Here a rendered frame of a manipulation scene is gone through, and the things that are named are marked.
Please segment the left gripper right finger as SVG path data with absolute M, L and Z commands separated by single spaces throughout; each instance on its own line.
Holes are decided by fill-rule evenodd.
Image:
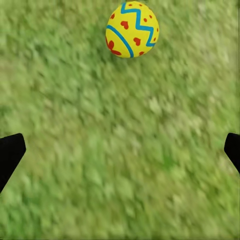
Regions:
M 224 151 L 240 173 L 240 135 L 228 133 Z

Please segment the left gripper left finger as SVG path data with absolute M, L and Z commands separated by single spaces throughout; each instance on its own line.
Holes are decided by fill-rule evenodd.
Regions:
M 0 193 L 26 153 L 21 133 L 0 138 Z

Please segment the easter egg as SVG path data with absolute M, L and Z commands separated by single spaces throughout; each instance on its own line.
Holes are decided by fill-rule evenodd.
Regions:
M 159 37 L 156 16 L 141 2 L 121 4 L 111 15 L 106 27 L 106 44 L 122 58 L 134 58 L 147 53 Z

